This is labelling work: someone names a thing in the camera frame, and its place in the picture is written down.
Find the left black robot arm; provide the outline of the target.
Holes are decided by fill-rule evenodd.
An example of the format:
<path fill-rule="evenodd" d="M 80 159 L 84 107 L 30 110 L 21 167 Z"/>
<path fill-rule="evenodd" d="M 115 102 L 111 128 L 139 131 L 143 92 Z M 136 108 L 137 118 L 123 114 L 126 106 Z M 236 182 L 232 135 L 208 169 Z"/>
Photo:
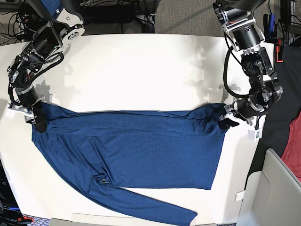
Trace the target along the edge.
<path fill-rule="evenodd" d="M 224 61 L 223 84 L 226 91 L 234 97 L 232 104 L 226 105 L 219 116 L 221 129 L 239 125 L 230 116 L 251 125 L 253 117 L 267 115 L 283 94 L 266 48 L 261 46 L 265 41 L 264 33 L 253 15 L 254 10 L 263 3 L 262 0 L 217 0 L 213 3 L 225 40 L 230 41 Z M 229 58 L 234 51 L 242 51 L 238 63 L 249 79 L 251 88 L 248 94 L 235 93 L 227 83 Z"/>

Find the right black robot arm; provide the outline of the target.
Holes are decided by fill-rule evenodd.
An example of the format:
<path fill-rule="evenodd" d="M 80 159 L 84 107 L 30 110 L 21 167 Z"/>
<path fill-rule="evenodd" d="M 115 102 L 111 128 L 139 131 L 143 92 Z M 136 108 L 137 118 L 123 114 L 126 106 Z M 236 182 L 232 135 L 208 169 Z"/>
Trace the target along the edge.
<path fill-rule="evenodd" d="M 27 123 L 43 133 L 47 123 L 42 98 L 33 82 L 64 60 L 71 42 L 85 31 L 84 19 L 79 0 L 28 0 L 26 3 L 45 24 L 34 32 L 33 40 L 7 69 L 9 109 L 22 113 Z"/>

